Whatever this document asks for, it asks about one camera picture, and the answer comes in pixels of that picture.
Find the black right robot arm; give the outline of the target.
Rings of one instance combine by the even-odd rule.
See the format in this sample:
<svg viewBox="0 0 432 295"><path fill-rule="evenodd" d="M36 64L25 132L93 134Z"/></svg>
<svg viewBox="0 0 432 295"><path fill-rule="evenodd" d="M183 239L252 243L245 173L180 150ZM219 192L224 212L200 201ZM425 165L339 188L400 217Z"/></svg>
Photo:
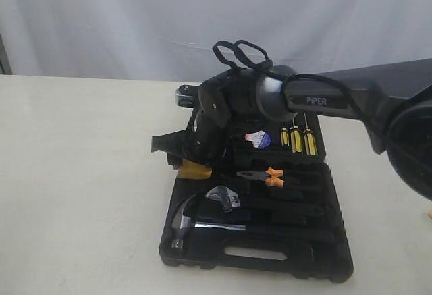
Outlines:
<svg viewBox="0 0 432 295"><path fill-rule="evenodd" d="M151 138L152 151L201 165L221 162L228 140L250 124L288 122L301 113L364 124L375 153L431 198L431 60L322 74L297 74L264 61L233 66L202 82L184 130Z"/></svg>

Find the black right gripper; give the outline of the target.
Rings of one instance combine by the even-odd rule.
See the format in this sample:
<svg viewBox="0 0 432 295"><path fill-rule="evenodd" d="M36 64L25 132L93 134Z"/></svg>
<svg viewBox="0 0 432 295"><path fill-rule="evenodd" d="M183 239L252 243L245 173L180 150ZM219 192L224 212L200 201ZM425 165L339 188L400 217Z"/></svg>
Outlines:
<svg viewBox="0 0 432 295"><path fill-rule="evenodd" d="M152 136L151 152L168 153L167 163L177 171L185 170L188 161L171 153L185 153L193 162L217 162L225 152L231 119L215 122L204 112L193 112L186 130Z"/></svg>

